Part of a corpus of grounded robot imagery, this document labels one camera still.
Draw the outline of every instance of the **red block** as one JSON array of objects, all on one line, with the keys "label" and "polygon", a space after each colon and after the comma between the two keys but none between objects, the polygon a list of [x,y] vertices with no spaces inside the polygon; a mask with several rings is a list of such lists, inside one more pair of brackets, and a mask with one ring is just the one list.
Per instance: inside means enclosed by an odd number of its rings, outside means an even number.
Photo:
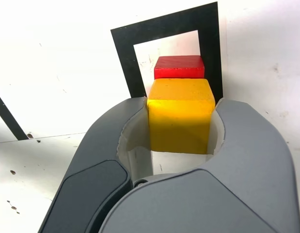
[{"label": "red block", "polygon": [[202,79],[205,67],[200,56],[165,56],[159,57],[154,67],[154,79],[188,78]]}]

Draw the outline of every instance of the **wooden block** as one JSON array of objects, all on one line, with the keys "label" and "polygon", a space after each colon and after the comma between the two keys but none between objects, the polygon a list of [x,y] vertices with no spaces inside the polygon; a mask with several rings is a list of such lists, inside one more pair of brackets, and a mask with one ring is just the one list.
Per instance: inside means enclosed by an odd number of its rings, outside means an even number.
[{"label": "wooden block", "polygon": [[202,79],[205,67],[200,56],[159,57],[154,67],[154,79],[190,78]]},{"label": "wooden block", "polygon": [[147,105],[152,150],[206,154],[215,108],[206,79],[156,79]]}]

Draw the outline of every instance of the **dark spot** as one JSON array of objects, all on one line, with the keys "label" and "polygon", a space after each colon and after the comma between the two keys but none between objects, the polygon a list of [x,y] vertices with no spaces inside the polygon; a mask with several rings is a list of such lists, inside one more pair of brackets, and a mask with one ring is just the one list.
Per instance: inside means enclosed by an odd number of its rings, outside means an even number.
[{"label": "dark spot", "polygon": [[279,73],[279,69],[278,69],[278,63],[276,63],[274,66],[273,66],[273,71],[275,72],[275,73]]}]

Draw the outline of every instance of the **black line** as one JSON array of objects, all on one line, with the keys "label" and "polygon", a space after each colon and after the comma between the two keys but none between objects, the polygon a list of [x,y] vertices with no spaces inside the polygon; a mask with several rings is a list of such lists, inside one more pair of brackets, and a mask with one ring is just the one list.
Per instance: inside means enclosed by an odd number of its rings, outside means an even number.
[{"label": "black line", "polygon": [[7,127],[11,130],[17,140],[25,140],[28,139],[22,128],[19,126],[7,106],[4,104],[2,99],[0,98],[0,117],[5,122]]},{"label": "black line", "polygon": [[205,78],[216,102],[223,97],[218,3],[214,2],[111,30],[132,98],[146,96],[134,45],[195,30]]}]

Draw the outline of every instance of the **yellow cube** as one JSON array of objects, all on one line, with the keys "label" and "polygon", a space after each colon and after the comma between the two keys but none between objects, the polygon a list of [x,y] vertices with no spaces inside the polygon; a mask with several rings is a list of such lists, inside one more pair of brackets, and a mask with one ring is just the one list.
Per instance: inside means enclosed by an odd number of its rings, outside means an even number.
[{"label": "yellow cube", "polygon": [[156,79],[147,105],[152,150],[206,154],[215,108],[206,79]]}]

